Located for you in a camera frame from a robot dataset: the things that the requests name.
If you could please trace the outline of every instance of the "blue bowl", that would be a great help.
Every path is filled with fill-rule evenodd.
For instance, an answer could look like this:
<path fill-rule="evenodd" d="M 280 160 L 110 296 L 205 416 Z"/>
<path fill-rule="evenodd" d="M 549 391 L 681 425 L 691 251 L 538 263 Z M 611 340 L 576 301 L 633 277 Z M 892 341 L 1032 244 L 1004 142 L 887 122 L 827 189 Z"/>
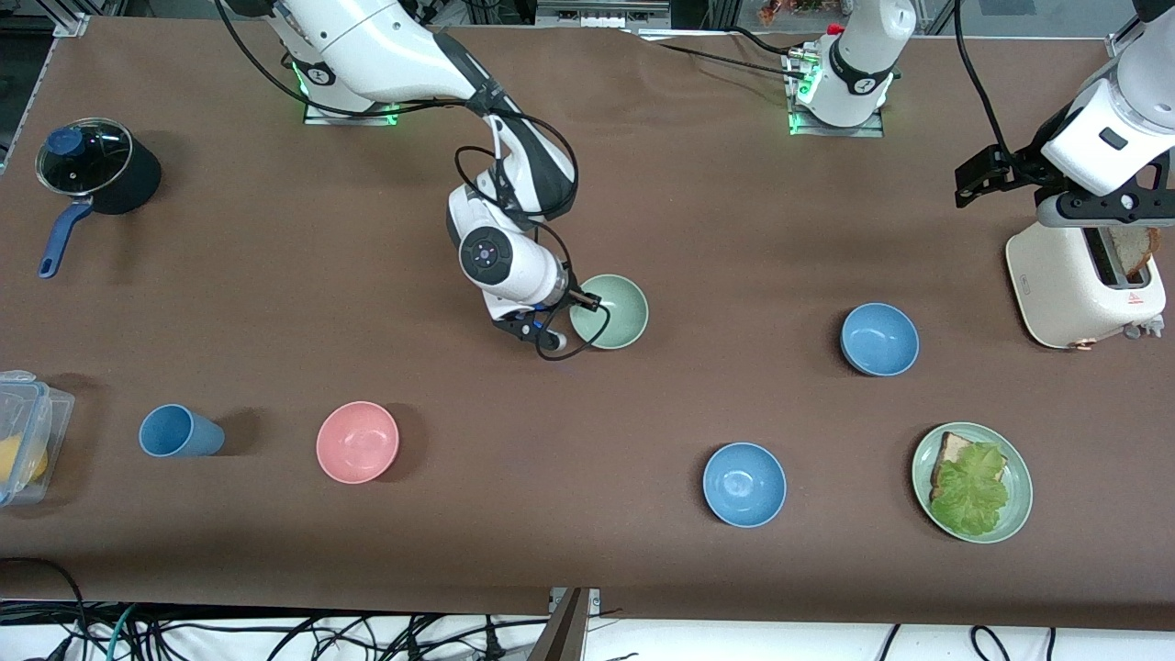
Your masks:
<path fill-rule="evenodd" d="M 871 377 L 897 377 L 918 359 L 918 329 L 900 309 L 865 303 L 840 328 L 845 360 Z"/>
<path fill-rule="evenodd" d="M 719 519 L 739 528 L 757 528 L 776 518 L 787 498 L 787 479 L 779 461 L 754 444 L 723 446 L 701 475 L 706 505 Z"/>

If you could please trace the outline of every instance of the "pot handle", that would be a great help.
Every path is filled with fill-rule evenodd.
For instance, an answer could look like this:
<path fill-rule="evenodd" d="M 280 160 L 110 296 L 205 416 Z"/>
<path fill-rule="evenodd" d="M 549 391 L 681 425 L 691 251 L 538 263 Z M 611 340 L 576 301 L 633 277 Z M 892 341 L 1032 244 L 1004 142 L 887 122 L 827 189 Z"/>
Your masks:
<path fill-rule="evenodd" d="M 45 244 L 45 256 L 41 257 L 41 265 L 36 275 L 41 278 L 49 278 L 58 274 L 61 265 L 61 257 L 66 251 L 66 243 L 69 242 L 69 232 L 79 220 L 86 217 L 94 210 L 93 200 L 89 197 L 78 200 L 61 211 L 49 231 L 49 242 Z"/>

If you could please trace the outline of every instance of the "pot lid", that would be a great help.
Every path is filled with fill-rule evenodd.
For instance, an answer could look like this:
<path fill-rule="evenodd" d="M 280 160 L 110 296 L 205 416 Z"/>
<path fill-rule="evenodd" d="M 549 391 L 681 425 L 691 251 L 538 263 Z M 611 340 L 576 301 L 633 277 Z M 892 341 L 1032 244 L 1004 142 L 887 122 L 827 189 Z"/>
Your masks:
<path fill-rule="evenodd" d="M 36 175 L 58 193 L 85 195 L 114 181 L 126 169 L 133 149 L 121 123 L 83 119 L 58 128 L 41 144 Z"/>

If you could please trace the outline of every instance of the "toast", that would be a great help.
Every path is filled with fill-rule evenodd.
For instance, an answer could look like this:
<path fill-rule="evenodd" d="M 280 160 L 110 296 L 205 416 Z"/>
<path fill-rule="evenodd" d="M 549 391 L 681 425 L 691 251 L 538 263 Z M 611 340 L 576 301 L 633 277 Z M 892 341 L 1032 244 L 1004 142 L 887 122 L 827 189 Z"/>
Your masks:
<path fill-rule="evenodd" d="M 1122 270 L 1134 276 L 1147 265 L 1150 255 L 1159 250 L 1161 234 L 1157 227 L 1110 227 L 1109 237 Z"/>
<path fill-rule="evenodd" d="M 934 463 L 934 472 L 931 473 L 931 485 L 934 487 L 931 490 L 931 500 L 934 500 L 942 495 L 942 487 L 939 486 L 939 468 L 942 467 L 944 461 L 959 461 L 959 456 L 962 451 L 973 446 L 972 441 L 955 434 L 954 432 L 946 432 L 942 434 L 942 448 L 939 451 L 939 459 Z M 1008 465 L 1008 459 L 1003 458 L 1003 466 Z M 1000 470 L 1000 478 L 1003 478 L 1003 470 Z"/>

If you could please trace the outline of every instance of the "green plate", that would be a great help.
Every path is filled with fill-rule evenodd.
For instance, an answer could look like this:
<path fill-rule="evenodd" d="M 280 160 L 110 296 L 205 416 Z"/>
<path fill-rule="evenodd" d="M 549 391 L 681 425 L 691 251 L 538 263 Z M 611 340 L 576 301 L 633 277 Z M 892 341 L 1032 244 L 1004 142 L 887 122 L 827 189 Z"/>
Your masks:
<path fill-rule="evenodd" d="M 1000 522 L 991 533 L 982 535 L 956 533 L 940 524 L 934 518 L 934 514 L 931 513 L 931 490 L 933 488 L 931 475 L 934 473 L 934 464 L 939 459 L 939 451 L 942 450 L 942 434 L 947 432 L 954 432 L 968 441 L 976 444 L 995 444 L 1000 446 L 1000 454 L 1008 460 L 1008 466 L 1003 470 L 1003 479 L 1001 480 L 1008 490 L 1008 503 L 1000 508 Z M 914 497 L 918 499 L 918 505 L 922 506 L 922 511 L 931 518 L 931 521 L 934 521 L 938 527 L 960 540 L 974 544 L 1002 542 L 1020 532 L 1020 528 L 1028 521 L 1028 513 L 1032 512 L 1032 478 L 1028 475 L 1028 466 L 1025 465 L 1023 458 L 1020 457 L 1020 453 L 1016 452 L 1016 448 L 1012 447 L 1012 444 L 1007 439 L 982 425 L 975 425 L 974 423 L 948 423 L 932 430 L 922 439 L 922 443 L 918 444 L 918 450 L 914 451 L 914 466 L 911 475 L 914 481 Z"/>

